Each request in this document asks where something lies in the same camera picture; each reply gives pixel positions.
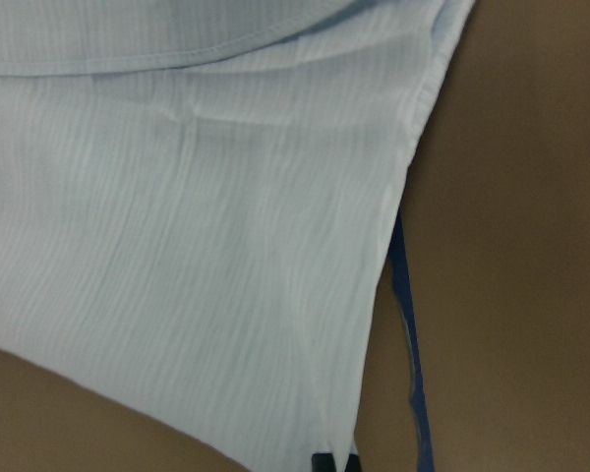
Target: blue strip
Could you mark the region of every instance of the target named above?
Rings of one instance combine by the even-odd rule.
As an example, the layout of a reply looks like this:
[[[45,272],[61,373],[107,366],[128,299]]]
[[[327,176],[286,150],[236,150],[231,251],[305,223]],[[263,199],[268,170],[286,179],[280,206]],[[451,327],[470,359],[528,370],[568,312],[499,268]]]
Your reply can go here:
[[[404,246],[404,231],[402,230],[402,218],[398,212],[391,236],[388,252],[391,266],[393,267],[393,291],[400,300],[404,325],[406,328],[407,342],[411,351],[413,367],[413,387],[409,402],[415,414],[415,423],[418,435],[418,472],[435,472],[433,460],[433,447],[431,445],[431,429],[426,410],[426,397],[424,395],[424,379],[422,377],[422,365],[420,363],[420,348],[417,341],[417,327],[415,313],[413,312],[413,297],[411,296],[411,283],[409,279],[409,267],[406,261],[406,249]]]

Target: brown surface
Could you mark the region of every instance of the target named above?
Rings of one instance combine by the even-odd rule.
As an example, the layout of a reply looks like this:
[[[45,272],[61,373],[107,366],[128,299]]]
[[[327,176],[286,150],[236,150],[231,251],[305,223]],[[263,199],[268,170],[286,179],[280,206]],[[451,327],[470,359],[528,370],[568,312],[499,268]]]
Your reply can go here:
[[[439,472],[590,471],[590,0],[477,3],[402,205]],[[415,470],[388,279],[365,472]],[[0,352],[0,472],[241,470]]]

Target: blue strap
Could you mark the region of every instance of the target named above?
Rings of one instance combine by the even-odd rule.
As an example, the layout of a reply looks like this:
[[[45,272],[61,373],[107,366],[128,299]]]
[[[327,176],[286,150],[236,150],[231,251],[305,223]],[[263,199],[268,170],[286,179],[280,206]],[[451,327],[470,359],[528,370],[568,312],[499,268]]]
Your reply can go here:
[[[413,371],[413,386],[409,402],[413,407],[418,436],[418,472],[435,472],[433,460],[433,447],[431,445],[431,430],[429,417],[426,410],[426,397],[424,395],[424,379],[422,377],[422,365],[420,363],[420,349],[417,342],[417,327],[413,312],[413,297],[411,296],[411,284],[409,280],[409,267],[406,261],[406,249],[404,246],[404,232],[402,219],[398,212],[391,236],[388,252],[391,266],[393,267],[393,291],[400,300],[407,342],[411,352]]]

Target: striped fabric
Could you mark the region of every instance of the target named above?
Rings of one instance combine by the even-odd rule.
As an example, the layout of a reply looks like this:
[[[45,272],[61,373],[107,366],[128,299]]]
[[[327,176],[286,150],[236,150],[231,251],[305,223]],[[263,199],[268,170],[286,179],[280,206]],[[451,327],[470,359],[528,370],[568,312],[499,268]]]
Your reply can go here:
[[[345,3],[0,0],[0,348],[250,470],[343,470],[472,1]]]

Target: garment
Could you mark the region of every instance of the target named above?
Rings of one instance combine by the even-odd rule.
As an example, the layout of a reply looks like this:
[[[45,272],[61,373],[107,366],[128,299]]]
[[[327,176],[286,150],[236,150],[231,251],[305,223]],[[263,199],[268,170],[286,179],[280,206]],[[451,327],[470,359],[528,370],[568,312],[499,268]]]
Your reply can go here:
[[[0,1],[0,348],[250,470],[344,470],[472,1],[28,5]]]

